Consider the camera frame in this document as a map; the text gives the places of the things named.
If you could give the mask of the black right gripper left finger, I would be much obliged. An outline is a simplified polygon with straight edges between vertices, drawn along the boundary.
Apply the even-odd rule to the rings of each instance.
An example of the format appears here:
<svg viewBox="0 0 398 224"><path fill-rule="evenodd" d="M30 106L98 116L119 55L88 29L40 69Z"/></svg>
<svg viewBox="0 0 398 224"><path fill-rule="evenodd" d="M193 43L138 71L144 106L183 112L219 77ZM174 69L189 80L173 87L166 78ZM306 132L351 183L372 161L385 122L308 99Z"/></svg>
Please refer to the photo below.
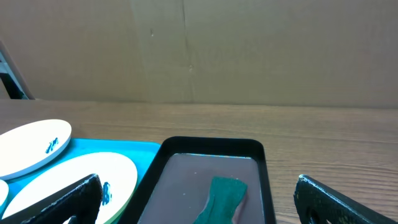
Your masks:
<svg viewBox="0 0 398 224"><path fill-rule="evenodd" d="M90 223L94 224L103 199L96 174L70 184L41 201L1 220L1 224Z"/></svg>

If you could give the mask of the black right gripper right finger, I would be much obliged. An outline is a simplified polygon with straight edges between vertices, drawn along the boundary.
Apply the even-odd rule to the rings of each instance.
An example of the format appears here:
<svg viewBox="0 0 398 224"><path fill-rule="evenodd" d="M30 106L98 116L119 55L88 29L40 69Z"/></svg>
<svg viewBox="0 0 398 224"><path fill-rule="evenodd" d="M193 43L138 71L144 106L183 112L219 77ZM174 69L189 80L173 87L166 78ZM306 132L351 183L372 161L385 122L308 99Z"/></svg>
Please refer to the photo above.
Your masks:
<svg viewBox="0 0 398 224"><path fill-rule="evenodd" d="M298 177L294 203L301 223L397 224L304 174Z"/></svg>

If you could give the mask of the yellow plate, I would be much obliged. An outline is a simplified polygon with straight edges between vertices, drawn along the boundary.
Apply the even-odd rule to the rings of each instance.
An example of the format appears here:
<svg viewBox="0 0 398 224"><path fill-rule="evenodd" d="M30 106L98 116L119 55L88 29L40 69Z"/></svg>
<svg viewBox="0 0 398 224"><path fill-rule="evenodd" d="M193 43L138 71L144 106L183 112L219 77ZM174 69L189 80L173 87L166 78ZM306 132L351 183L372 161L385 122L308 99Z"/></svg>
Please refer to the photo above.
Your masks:
<svg viewBox="0 0 398 224"><path fill-rule="evenodd" d="M137 184L133 161L115 152L78 156L46 170L11 200L2 217L20 212L89 174L99 176L105 196L96 223L112 223L126 208Z"/></svg>

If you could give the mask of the white plate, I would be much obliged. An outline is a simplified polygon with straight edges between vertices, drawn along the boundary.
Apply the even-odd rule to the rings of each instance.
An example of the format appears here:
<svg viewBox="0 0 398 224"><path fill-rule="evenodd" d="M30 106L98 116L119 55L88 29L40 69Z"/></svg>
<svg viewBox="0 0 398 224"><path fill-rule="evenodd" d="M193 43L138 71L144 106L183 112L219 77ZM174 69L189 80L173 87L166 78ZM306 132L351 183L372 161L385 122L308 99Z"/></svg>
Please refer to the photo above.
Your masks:
<svg viewBox="0 0 398 224"><path fill-rule="evenodd" d="M25 124L1 134L1 179L15 179L55 159L71 140L72 126L61 119Z"/></svg>

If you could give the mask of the green scrubbing sponge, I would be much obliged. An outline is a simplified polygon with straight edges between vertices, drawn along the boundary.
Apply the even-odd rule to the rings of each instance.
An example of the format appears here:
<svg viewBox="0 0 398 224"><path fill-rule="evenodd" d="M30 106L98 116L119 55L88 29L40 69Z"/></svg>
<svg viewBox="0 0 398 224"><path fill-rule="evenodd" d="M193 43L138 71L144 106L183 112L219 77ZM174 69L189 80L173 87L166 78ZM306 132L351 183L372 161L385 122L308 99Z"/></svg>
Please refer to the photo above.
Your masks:
<svg viewBox="0 0 398 224"><path fill-rule="evenodd" d="M237 224L246 203L248 186L239 179L214 177L208 199L194 224Z"/></svg>

